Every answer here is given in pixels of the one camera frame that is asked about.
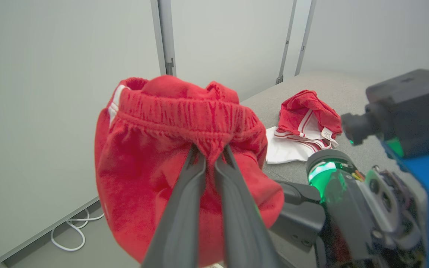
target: white label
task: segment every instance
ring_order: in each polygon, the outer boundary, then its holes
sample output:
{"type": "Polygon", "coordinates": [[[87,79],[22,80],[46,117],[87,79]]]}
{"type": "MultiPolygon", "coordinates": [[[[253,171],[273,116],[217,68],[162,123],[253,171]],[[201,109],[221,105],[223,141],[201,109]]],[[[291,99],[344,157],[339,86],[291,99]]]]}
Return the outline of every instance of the white label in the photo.
{"type": "Polygon", "coordinates": [[[328,129],[327,127],[324,127],[322,131],[320,132],[320,135],[322,135],[324,138],[328,139],[329,141],[332,140],[332,131],[328,129]]]}

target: red garment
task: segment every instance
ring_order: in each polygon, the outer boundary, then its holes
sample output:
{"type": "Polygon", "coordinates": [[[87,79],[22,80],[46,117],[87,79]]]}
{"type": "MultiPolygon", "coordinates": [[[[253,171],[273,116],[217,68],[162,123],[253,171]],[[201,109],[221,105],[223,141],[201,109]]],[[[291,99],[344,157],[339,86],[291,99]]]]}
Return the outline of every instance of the red garment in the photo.
{"type": "Polygon", "coordinates": [[[236,92],[206,89],[172,76],[121,81],[99,115],[95,170],[102,208],[115,239],[140,263],[191,144],[207,159],[200,206],[200,266],[223,259],[221,197],[213,165],[230,144],[266,227],[284,203],[281,186],[261,170],[266,130],[236,92]]]}
{"type": "Polygon", "coordinates": [[[317,98],[317,93],[313,90],[303,90],[282,103],[278,127],[276,132],[279,136],[291,132],[294,136],[312,140],[324,139],[325,135],[324,137],[321,136],[324,128],[332,132],[332,139],[335,139],[337,134],[342,133],[340,116],[329,105],[317,98]],[[308,126],[312,115],[317,118],[319,135],[313,133],[308,126]]]}

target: red fabric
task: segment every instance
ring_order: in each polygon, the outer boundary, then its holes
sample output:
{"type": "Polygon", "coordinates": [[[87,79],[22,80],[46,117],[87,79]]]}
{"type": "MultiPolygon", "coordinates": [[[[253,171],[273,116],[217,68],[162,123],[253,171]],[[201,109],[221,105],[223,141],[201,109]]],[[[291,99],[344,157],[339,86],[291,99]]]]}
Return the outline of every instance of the red fabric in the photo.
{"type": "Polygon", "coordinates": [[[119,245],[142,262],[192,143],[207,159],[200,207],[200,266],[223,258],[221,197],[213,165],[230,144],[262,219],[271,227],[284,203],[281,186],[262,165],[266,130],[236,92],[212,82],[206,89],[172,76],[129,78],[102,110],[95,134],[97,189],[119,245]],[[109,107],[118,104],[110,119],[109,107]]]}
{"type": "Polygon", "coordinates": [[[332,139],[342,133],[340,116],[329,105],[317,98],[317,93],[313,90],[303,90],[281,104],[277,131],[279,133],[289,131],[299,136],[305,127],[302,122],[303,118],[309,110],[312,110],[317,117],[319,131],[327,127],[333,133],[332,139]]]}

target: folded clothing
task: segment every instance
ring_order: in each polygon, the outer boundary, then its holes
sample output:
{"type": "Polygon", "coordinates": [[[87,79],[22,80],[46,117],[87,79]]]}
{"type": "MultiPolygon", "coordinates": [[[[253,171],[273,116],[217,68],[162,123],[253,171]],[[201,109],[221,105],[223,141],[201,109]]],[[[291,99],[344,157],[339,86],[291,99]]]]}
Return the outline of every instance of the folded clothing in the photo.
{"type": "Polygon", "coordinates": [[[172,76],[129,78],[119,83],[99,115],[95,170],[110,230],[140,263],[192,144],[207,159],[199,220],[201,267],[223,259],[221,197],[213,166],[227,144],[266,227],[279,216],[282,188],[261,170],[265,128],[239,104],[236,92],[216,82],[203,89],[172,76]]]}
{"type": "Polygon", "coordinates": [[[316,151],[337,147],[335,137],[342,132],[339,115],[303,90],[285,100],[279,112],[279,125],[266,130],[268,164],[307,161],[316,151]]]}

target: white partition panel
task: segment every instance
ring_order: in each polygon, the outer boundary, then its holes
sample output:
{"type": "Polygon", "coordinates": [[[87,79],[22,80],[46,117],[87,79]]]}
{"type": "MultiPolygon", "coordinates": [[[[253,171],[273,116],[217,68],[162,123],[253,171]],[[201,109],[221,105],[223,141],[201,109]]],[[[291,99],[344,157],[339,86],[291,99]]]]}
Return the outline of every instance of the white partition panel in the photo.
{"type": "Polygon", "coordinates": [[[97,198],[99,112],[158,75],[150,1],[0,0],[0,259],[97,198]]]}
{"type": "Polygon", "coordinates": [[[293,0],[172,0],[177,77],[240,99],[276,83],[293,0]]]}

